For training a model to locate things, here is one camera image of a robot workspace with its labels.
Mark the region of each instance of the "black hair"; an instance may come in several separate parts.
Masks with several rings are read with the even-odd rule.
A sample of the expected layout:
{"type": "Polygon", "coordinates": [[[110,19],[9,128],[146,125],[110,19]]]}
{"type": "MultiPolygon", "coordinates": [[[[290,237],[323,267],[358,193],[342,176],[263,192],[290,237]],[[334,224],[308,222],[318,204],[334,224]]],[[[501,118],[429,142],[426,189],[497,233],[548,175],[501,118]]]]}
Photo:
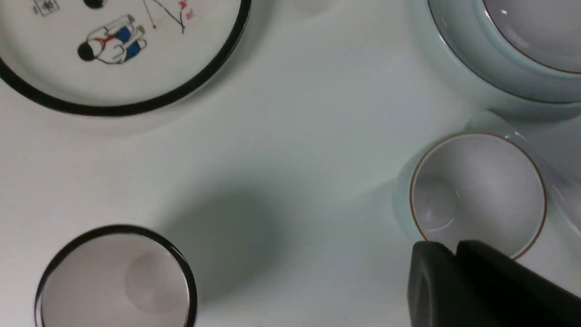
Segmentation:
{"type": "Polygon", "coordinates": [[[103,8],[103,0],[83,0],[87,7],[91,9],[103,8]]]}
{"type": "Polygon", "coordinates": [[[89,42],[82,43],[78,46],[78,56],[81,57],[84,61],[93,61],[95,60],[95,53],[93,52],[93,48],[89,45],[89,42]]]}

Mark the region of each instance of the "blue shorts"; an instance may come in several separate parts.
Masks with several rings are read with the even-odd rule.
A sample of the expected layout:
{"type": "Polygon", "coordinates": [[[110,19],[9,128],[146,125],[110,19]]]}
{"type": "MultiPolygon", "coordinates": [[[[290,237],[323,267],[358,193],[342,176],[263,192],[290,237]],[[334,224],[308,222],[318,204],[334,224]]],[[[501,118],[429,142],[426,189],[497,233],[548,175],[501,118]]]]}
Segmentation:
{"type": "Polygon", "coordinates": [[[139,45],[139,43],[137,43],[137,41],[133,42],[133,44],[131,44],[127,48],[127,56],[125,57],[125,61],[129,61],[129,59],[137,56],[137,54],[140,51],[141,51],[141,46],[139,45]]]}
{"type": "Polygon", "coordinates": [[[115,37],[125,44],[127,43],[127,41],[131,39],[131,32],[127,27],[123,27],[122,29],[117,31],[117,33],[115,33],[115,37]]]}
{"type": "MultiPolygon", "coordinates": [[[[119,41],[121,41],[125,44],[125,43],[127,43],[127,41],[129,41],[131,39],[131,32],[129,31],[129,29],[127,27],[123,27],[122,29],[117,31],[117,33],[115,33],[115,37],[119,41]]],[[[137,56],[137,54],[140,51],[141,51],[141,46],[139,45],[139,43],[137,41],[133,42],[133,44],[131,44],[127,48],[127,56],[125,57],[125,61],[129,61],[131,58],[137,56]]]]}

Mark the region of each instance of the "decorated plate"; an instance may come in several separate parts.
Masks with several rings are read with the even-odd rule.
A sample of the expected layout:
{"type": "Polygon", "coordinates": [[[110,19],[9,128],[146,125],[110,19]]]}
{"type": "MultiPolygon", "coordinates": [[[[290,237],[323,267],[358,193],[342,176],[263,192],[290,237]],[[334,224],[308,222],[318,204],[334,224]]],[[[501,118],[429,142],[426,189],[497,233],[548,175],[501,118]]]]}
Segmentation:
{"type": "Polygon", "coordinates": [[[251,2],[2,1],[0,77],[58,111],[151,111],[186,97],[222,67],[251,2]]]}

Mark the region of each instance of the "cartoon illustration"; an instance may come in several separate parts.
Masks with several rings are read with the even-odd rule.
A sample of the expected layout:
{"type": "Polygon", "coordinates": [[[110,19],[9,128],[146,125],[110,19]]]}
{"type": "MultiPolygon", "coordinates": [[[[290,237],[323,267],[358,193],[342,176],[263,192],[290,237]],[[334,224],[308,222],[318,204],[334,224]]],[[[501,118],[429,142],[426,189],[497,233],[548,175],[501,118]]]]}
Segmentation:
{"type": "Polygon", "coordinates": [[[60,10],[56,0],[34,0],[33,12],[46,17],[60,10]]]}
{"type": "Polygon", "coordinates": [[[91,9],[100,9],[107,4],[108,0],[83,0],[87,7],[91,9]]]}
{"type": "Polygon", "coordinates": [[[97,59],[110,65],[128,62],[147,47],[143,39],[145,28],[141,25],[134,27],[133,23],[133,16],[127,15],[94,30],[79,46],[79,57],[84,61],[97,59]]]}
{"type": "MultiPolygon", "coordinates": [[[[181,1],[178,1],[178,0],[174,0],[174,1],[176,1],[176,3],[178,4],[178,8],[179,8],[181,1]]],[[[170,17],[175,23],[177,23],[181,27],[182,34],[184,33],[185,25],[184,25],[184,20],[182,18],[181,10],[178,9],[178,11],[177,11],[177,14],[179,14],[179,15],[173,14],[169,9],[167,9],[167,6],[164,6],[162,4],[161,0],[143,0],[143,3],[145,6],[145,10],[147,10],[147,14],[149,15],[149,19],[151,20],[151,25],[154,29],[157,28],[157,25],[153,20],[152,11],[154,9],[160,9],[164,13],[164,15],[167,15],[167,17],[170,17]]]]}

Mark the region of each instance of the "cup rim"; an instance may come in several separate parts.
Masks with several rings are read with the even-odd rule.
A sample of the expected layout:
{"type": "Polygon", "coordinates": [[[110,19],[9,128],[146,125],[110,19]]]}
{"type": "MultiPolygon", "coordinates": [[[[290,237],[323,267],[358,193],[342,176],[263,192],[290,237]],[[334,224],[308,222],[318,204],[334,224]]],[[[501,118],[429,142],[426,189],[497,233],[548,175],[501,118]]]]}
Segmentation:
{"type": "Polygon", "coordinates": [[[424,233],[424,231],[422,230],[422,228],[419,225],[418,219],[415,215],[414,203],[413,203],[414,185],[415,185],[415,181],[416,181],[420,166],[424,163],[424,161],[428,158],[428,156],[430,156],[430,154],[432,154],[434,152],[434,150],[437,149],[440,145],[442,145],[450,140],[453,140],[455,138],[462,137],[462,136],[469,136],[469,135],[492,136],[492,137],[498,138],[500,140],[503,140],[503,141],[511,144],[518,151],[520,151],[521,153],[523,153],[525,155],[525,157],[528,159],[528,161],[533,165],[533,167],[537,173],[537,176],[539,177],[539,181],[540,181],[541,186],[543,188],[543,200],[544,200],[543,217],[541,218],[541,224],[539,225],[539,229],[537,230],[535,236],[532,238],[532,240],[529,242],[529,244],[526,247],[524,247],[522,250],[520,250],[520,252],[518,252],[516,255],[512,256],[512,259],[517,260],[518,258],[521,258],[525,253],[527,253],[530,250],[530,248],[533,247],[533,245],[537,242],[537,239],[541,235],[541,232],[543,231],[545,221],[547,219],[547,207],[548,207],[547,187],[545,186],[545,182],[544,182],[543,177],[540,173],[539,167],[537,167],[536,163],[533,161],[533,159],[530,157],[530,155],[528,153],[526,153],[526,151],[523,150],[516,143],[512,142],[511,140],[506,139],[505,137],[502,137],[502,136],[494,134],[494,133],[489,133],[489,132],[484,132],[484,131],[465,131],[465,132],[461,132],[461,133],[452,134],[452,135],[447,136],[447,137],[441,139],[440,141],[436,142],[436,144],[432,145],[429,149],[427,149],[424,152],[424,154],[422,155],[422,157],[420,158],[420,160],[418,161],[418,163],[416,164],[416,166],[414,168],[414,173],[411,176],[411,182],[410,182],[409,203],[410,203],[411,216],[414,220],[415,227],[418,229],[418,232],[420,233],[422,238],[425,241],[429,241],[429,239],[426,237],[426,234],[424,233]]]}
{"type": "Polygon", "coordinates": [[[498,25],[496,24],[496,22],[494,21],[494,19],[492,18],[492,16],[490,15],[490,9],[488,8],[488,6],[486,5],[486,0],[482,0],[482,4],[484,5],[484,10],[486,13],[486,17],[488,18],[488,20],[491,22],[491,24],[494,26],[494,28],[498,31],[498,33],[503,37],[503,39],[506,40],[506,42],[515,50],[517,50],[521,55],[525,56],[528,60],[541,65],[545,68],[548,69],[552,69],[555,70],[557,72],[561,72],[561,73],[567,73],[567,74],[572,74],[572,75],[581,75],[581,70],[576,72],[574,70],[568,70],[568,69],[562,69],[562,68],[557,68],[551,65],[548,65],[546,63],[543,63],[533,57],[531,57],[530,55],[526,54],[523,52],[523,50],[521,50],[519,47],[517,47],[514,43],[512,43],[508,37],[506,36],[506,34],[503,33],[503,31],[498,27],[498,25]]]}
{"type": "Polygon", "coordinates": [[[186,320],[184,322],[184,327],[193,327],[196,318],[198,316],[198,290],[196,288],[196,282],[193,277],[192,270],[186,261],[184,255],[176,248],[169,240],[165,237],[153,232],[149,229],[134,226],[134,225],[110,225],[92,229],[89,232],[85,232],[80,236],[67,243],[56,255],[52,258],[48,266],[46,267],[40,282],[38,283],[37,292],[34,299],[34,320],[37,327],[49,327],[46,326],[42,317],[42,298],[46,288],[46,284],[51,277],[52,273],[58,268],[58,266],[66,259],[73,251],[86,244],[89,241],[96,240],[103,236],[110,235],[137,235],[145,237],[151,241],[154,241],[158,245],[162,246],[173,258],[176,260],[180,266],[180,270],[185,278],[186,285],[188,287],[188,300],[189,308],[186,320]]]}
{"type": "Polygon", "coordinates": [[[493,84],[491,81],[488,81],[488,79],[484,78],[484,76],[482,76],[476,70],[474,70],[472,67],[470,67],[470,65],[468,63],[466,63],[466,61],[462,60],[462,58],[458,55],[457,50],[455,50],[449,44],[447,38],[444,36],[444,32],[442,32],[442,29],[440,28],[440,26],[436,22],[436,15],[434,14],[434,10],[432,8],[432,1],[433,0],[424,0],[424,1],[428,4],[428,10],[430,11],[430,15],[432,16],[432,23],[436,27],[436,31],[437,31],[438,36],[440,37],[440,40],[442,41],[442,43],[446,46],[446,48],[448,48],[448,50],[450,50],[450,52],[451,52],[452,56],[454,57],[454,59],[456,59],[459,63],[461,63],[464,67],[466,67],[472,74],[474,74],[476,77],[478,77],[479,79],[481,79],[482,81],[484,81],[486,84],[492,86],[496,90],[499,90],[501,92],[504,92],[504,93],[506,93],[508,95],[511,95],[511,96],[515,97],[515,98],[519,98],[519,99],[522,99],[522,100],[525,100],[525,101],[534,102],[534,103],[537,103],[537,104],[572,105],[572,104],[578,104],[580,102],[580,101],[542,101],[542,100],[538,100],[538,99],[533,99],[533,98],[526,97],[524,95],[517,94],[515,92],[512,92],[512,91],[504,88],[504,87],[497,86],[497,85],[493,84]]]}

